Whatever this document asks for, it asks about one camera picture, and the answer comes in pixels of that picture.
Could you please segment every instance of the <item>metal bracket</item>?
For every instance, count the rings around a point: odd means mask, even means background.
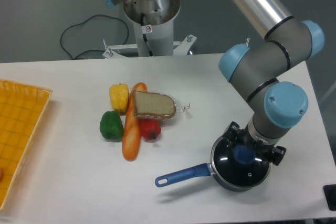
[[[174,49],[174,56],[187,55],[196,40],[196,36],[189,34],[187,37],[185,37],[181,44]]]
[[[196,39],[196,36],[189,34],[183,41],[174,41],[174,56],[187,55]],[[128,58],[123,56],[123,54],[133,54],[134,56],[138,55],[138,48],[136,44],[107,46],[104,42],[104,46],[106,51],[102,55],[106,59]]]

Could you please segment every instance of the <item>blue handle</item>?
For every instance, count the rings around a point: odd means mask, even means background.
[[[178,172],[157,177],[155,179],[155,185],[157,187],[164,187],[190,178],[205,177],[210,175],[211,173],[209,171],[208,164],[204,163],[184,170],[180,170]]]

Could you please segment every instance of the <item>saucepan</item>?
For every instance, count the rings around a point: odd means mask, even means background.
[[[212,175],[228,190],[247,191],[267,178],[271,165],[271,162],[264,161],[248,146],[232,146],[221,136],[212,147],[210,163],[160,176],[156,178],[155,185],[164,187],[190,178]]]

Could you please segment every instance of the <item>white table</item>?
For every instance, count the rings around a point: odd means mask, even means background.
[[[53,89],[35,144],[0,213],[11,223],[214,223],[335,217],[322,187],[336,168],[306,64],[279,80],[300,85],[309,98],[301,122],[280,140],[287,148],[261,185],[235,193],[214,178],[157,188],[157,176],[210,161],[215,140],[231,122],[245,127],[253,112],[218,69],[221,55],[0,64],[0,78]],[[134,162],[121,143],[99,132],[111,110],[109,87],[145,82],[149,90],[191,104],[142,142]]]

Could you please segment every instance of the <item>pan lid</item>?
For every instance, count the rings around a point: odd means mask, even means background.
[[[212,151],[212,166],[224,183],[254,187],[266,179],[271,163],[246,145],[233,146],[227,139],[219,138]]]

